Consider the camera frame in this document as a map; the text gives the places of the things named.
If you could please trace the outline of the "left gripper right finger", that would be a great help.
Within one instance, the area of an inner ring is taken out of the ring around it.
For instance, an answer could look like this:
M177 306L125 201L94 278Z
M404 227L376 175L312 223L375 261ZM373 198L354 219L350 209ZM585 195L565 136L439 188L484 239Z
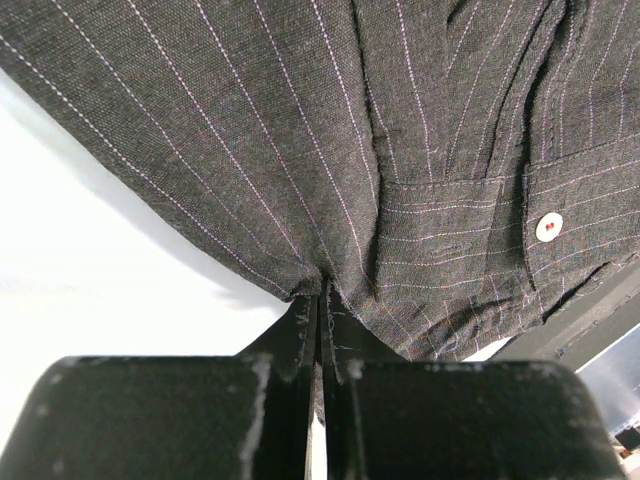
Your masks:
M621 479L596 404L545 361L411 362L319 299L332 479Z

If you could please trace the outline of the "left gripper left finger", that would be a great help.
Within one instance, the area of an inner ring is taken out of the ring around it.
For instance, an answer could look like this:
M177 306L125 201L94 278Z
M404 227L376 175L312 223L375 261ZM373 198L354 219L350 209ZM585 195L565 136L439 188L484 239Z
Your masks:
M69 356L34 385L5 479L306 479L317 306L233 356Z

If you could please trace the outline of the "dark pinstriped long sleeve shirt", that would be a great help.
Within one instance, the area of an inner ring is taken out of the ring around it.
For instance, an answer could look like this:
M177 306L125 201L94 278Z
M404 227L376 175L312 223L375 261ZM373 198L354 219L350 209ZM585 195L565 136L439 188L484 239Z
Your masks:
M635 1L5 1L1 67L189 242L412 360L639 256Z

